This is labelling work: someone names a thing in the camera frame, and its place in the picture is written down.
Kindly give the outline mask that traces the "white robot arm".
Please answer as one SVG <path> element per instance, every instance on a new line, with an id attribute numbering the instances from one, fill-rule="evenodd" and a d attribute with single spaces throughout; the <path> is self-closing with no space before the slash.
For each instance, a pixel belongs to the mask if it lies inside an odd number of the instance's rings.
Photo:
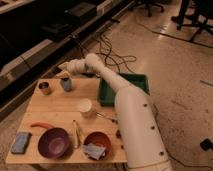
<path id="1" fill-rule="evenodd" d="M 142 89 L 105 66 L 94 53 L 64 62 L 59 68 L 69 74 L 98 73 L 114 90 L 114 108 L 129 171 L 173 171 L 152 103 Z"/>

